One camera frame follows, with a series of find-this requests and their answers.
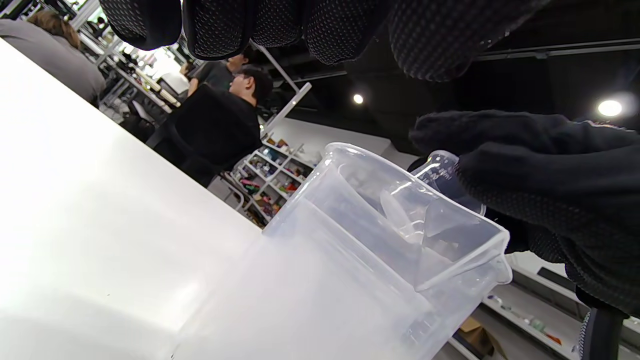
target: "shelf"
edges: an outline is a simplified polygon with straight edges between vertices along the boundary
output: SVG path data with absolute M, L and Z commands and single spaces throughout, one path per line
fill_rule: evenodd
M 488 306 L 480 305 L 471 314 L 500 343 L 507 359 L 514 360 L 558 360 L 564 359 L 554 349 L 532 339 L 529 333 Z
M 233 176 L 221 176 L 221 179 L 230 183 L 231 185 L 235 185 L 235 188 L 237 188 L 237 190 L 239 192 L 241 192 L 244 196 L 248 196 L 251 197 L 251 195 L 249 195 L 249 192 L 246 191 L 246 188 L 244 188 L 244 185 L 238 181 L 236 178 L 234 178 Z
M 286 157 L 291 156 L 291 154 L 289 154 L 288 152 L 286 152 L 286 151 L 282 150 L 281 148 L 279 148 L 279 147 L 277 147 L 277 146 L 275 146 L 275 145 L 271 145 L 270 143 L 267 143 L 267 142 L 262 142 L 262 143 L 264 144 L 264 146 L 266 146 L 266 147 L 270 147 L 270 148 L 272 148 L 273 150 L 275 150 L 275 151 L 279 152 L 280 154 L 283 154 L 283 155 L 284 155 L 284 156 L 286 156 Z
M 290 172 L 290 171 L 288 171 L 288 170 L 286 170 L 286 169 L 284 169 L 284 168 L 282 169 L 282 172 L 283 172 L 284 174 L 286 174 L 287 176 L 289 176 L 289 177 L 293 178 L 295 181 L 299 182 L 300 184 L 302 184 L 302 183 L 304 183 L 304 182 L 305 182 L 304 180 L 302 180 L 302 178 L 300 178 L 300 177 L 298 177 L 298 176 L 295 176 L 292 172 Z
M 255 206 L 256 210 L 258 210 L 260 215 L 262 215 L 265 219 L 271 221 L 271 219 L 272 219 L 271 216 L 269 216 L 269 215 L 264 213 L 264 211 L 262 210 L 260 205 L 258 205 L 258 203 L 253 199 L 253 197 L 249 198 L 249 202 L 251 202 L 251 205 Z
M 248 168 L 250 168 L 253 172 L 255 172 L 255 174 L 258 175 L 262 180 L 269 181 L 269 179 L 271 179 L 271 177 L 273 177 L 273 175 L 269 176 L 269 177 L 265 177 L 264 174 L 260 170 L 256 169 L 253 165 L 249 164 L 248 161 L 245 161 L 244 164 Z
M 309 167 L 311 169 L 316 168 L 315 166 L 311 165 L 310 163 L 307 163 L 306 161 L 302 160 L 301 158 L 295 155 L 291 156 L 291 158 L 289 158 L 287 161 L 291 161 L 291 160 L 297 161 L 298 163 L 301 163 L 302 165 L 305 165 L 306 167 Z
M 564 346 L 561 346 L 558 343 L 556 343 L 555 341 L 553 341 L 550 338 L 546 337 L 540 331 L 537 331 L 536 329 L 534 329 L 531 326 L 527 325 L 522 319 L 520 319 L 516 315 L 512 314 L 510 311 L 506 311 L 505 309 L 501 308 L 497 301 L 489 300 L 489 299 L 485 298 L 485 299 L 483 299 L 482 303 L 485 306 L 489 307 L 494 312 L 496 312 L 498 315 L 501 315 L 503 318 L 509 320 L 511 323 L 513 323 L 518 328 L 520 328 L 521 330 L 526 332 L 532 338 L 538 340 L 540 343 L 546 345 L 546 347 L 548 347 L 549 349 L 552 349 L 553 351 L 558 353 L 560 356 L 564 357 L 565 359 L 568 359 L 568 360 L 579 360 L 578 359 L 578 354 L 571 352 L 571 347 L 569 347 L 569 349 L 567 350 L 566 348 L 564 348 Z M 523 311 L 527 311 L 527 313 L 529 313 L 529 314 L 532 313 L 532 311 L 530 309 L 523 309 Z M 576 336 L 578 336 L 580 334 L 580 330 L 579 329 L 580 328 L 578 328 L 578 332 L 576 333 Z
M 571 354 L 571 347 L 577 345 L 582 322 L 560 312 L 550 304 L 531 296 L 515 286 L 498 285 L 491 291 L 491 294 L 498 296 L 505 305 L 511 306 L 514 311 L 533 316 L 543 322 L 546 326 L 545 331 L 559 338 L 563 343 L 562 345 L 556 345 L 561 350 L 566 351 L 567 354 Z
M 278 189 L 274 184 L 269 183 L 269 186 L 276 190 L 280 194 L 280 196 L 282 196 L 286 200 L 289 200 L 289 196 L 282 190 Z
M 572 290 L 566 289 L 555 282 L 548 280 L 538 274 L 534 274 L 511 264 L 513 269 L 513 284 L 519 289 L 527 293 L 532 293 L 539 299 L 552 306 L 564 314 L 573 315 L 573 319 L 582 323 L 584 315 L 589 309 L 575 296 Z M 629 318 L 623 322 L 622 332 L 620 334 L 621 343 L 631 344 L 633 347 L 640 348 L 640 322 L 636 318 Z M 620 359 L 632 358 L 640 359 L 636 354 L 628 356 L 629 350 L 624 346 L 620 347 Z
M 275 161 L 269 159 L 268 156 L 266 156 L 265 154 L 257 151 L 256 154 L 258 154 L 258 156 L 260 156 L 261 158 L 265 159 L 268 163 L 272 164 L 273 166 L 275 166 L 276 168 L 280 168 L 281 166 L 278 165 Z

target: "white wall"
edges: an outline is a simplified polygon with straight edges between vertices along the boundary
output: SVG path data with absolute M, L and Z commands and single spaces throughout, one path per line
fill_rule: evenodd
M 552 264 L 547 261 L 540 259 L 536 254 L 531 251 L 526 252 L 514 252 L 513 254 L 507 255 L 508 262 L 512 265 L 521 268 L 522 270 L 527 270 L 528 272 L 537 274 L 541 267 L 545 267 L 559 275 L 566 277 L 566 272 L 564 270 L 564 264 Z
M 391 145 L 389 139 L 289 118 L 280 120 L 272 133 L 271 138 L 276 142 L 283 139 L 293 148 L 304 144 L 305 155 L 301 157 L 315 160 L 319 160 L 324 154 L 324 147 L 332 142 L 351 143 L 378 155 Z

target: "white shelving unit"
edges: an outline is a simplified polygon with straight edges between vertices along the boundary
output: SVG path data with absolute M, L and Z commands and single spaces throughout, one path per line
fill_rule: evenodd
M 264 183 L 260 184 L 260 190 L 254 194 L 254 196 L 261 196 L 266 194 L 271 198 L 271 205 L 275 203 L 279 203 L 280 205 L 284 205 L 284 203 L 289 200 L 291 197 L 291 193 L 287 191 L 283 191 L 279 184 L 286 183 L 287 180 L 291 183 L 297 185 L 299 188 L 304 182 L 305 178 L 301 176 L 297 176 L 288 170 L 288 168 L 300 168 L 302 169 L 304 174 L 309 174 L 314 169 L 314 165 L 301 159 L 297 154 L 300 153 L 302 149 L 302 145 L 292 152 L 285 151 L 277 146 L 271 145 L 267 142 L 262 142 L 262 147 L 253 152 L 243 163 L 244 167 L 250 172 L 253 172 L 257 179 L 260 179 Z M 272 158 L 267 155 L 264 151 L 274 151 L 277 154 L 276 158 Z M 263 171 L 262 166 L 256 166 L 257 163 L 262 163 L 263 165 L 268 165 L 268 172 Z M 271 221 L 271 216 L 267 215 L 262 207 L 260 207 L 255 198 L 251 198 L 251 205 L 255 206 L 260 213 L 260 215 L 266 220 L 266 222 Z
M 581 317 L 587 309 L 575 293 L 548 279 L 527 270 L 513 266 L 514 282 L 508 285 L 496 286 L 491 294 L 501 299 L 502 304 L 511 308 L 504 309 L 499 302 L 483 299 L 483 304 L 494 314 L 503 317 L 538 343 L 545 345 L 560 358 L 578 360 L 578 354 L 571 349 L 577 344 L 580 334 Z M 562 341 L 559 345 L 555 341 L 537 331 L 514 314 L 532 316 L 542 321 L 545 331 Z M 637 346 L 637 319 L 629 319 L 624 323 L 622 340 Z M 632 349 L 620 345 L 619 360 L 640 360 L 640 356 Z
M 476 319 L 501 345 L 509 360 L 559 360 L 564 359 L 560 355 L 552 355 L 552 350 L 547 350 L 536 344 L 527 332 L 525 334 L 508 325 L 487 307 L 478 307 L 471 316 Z
M 242 193 L 244 194 L 244 196 L 247 198 L 247 202 L 249 203 L 248 205 L 246 205 L 243 209 L 246 210 L 249 206 L 253 206 L 256 208 L 256 210 L 260 213 L 260 215 L 262 215 L 262 217 L 264 217 L 265 219 L 267 219 L 267 221 L 271 221 L 271 217 L 267 214 L 264 213 L 264 211 L 262 210 L 262 208 L 260 208 L 260 206 L 258 205 L 258 203 L 253 199 L 253 197 L 251 195 L 249 195 L 249 193 L 244 189 L 243 185 L 234 177 L 231 178 L 227 178 L 225 177 L 226 181 L 232 181 L 233 183 L 235 183 L 235 185 L 241 189 L 240 191 L 242 191 Z

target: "man with black hair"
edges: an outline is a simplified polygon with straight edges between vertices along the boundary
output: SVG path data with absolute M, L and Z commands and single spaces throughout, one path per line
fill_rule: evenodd
M 106 20 L 101 16 L 95 22 L 88 21 L 86 24 L 91 29 L 91 34 L 94 38 L 100 38 L 108 26 Z
M 229 92 L 245 100 L 253 107 L 265 101 L 273 90 L 271 76 L 254 66 L 244 66 L 236 72 L 229 84 Z
M 227 62 L 207 61 L 193 71 L 189 76 L 189 91 L 187 96 L 193 95 L 198 86 L 207 84 L 212 88 L 228 90 L 234 80 L 234 74 L 243 65 L 250 63 L 254 58 L 255 51 L 247 47 L 241 54 L 229 58 Z

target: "white table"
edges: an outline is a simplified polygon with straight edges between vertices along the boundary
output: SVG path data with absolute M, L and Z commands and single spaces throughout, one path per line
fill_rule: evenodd
M 259 228 L 0 40 L 0 357 L 168 359 Z

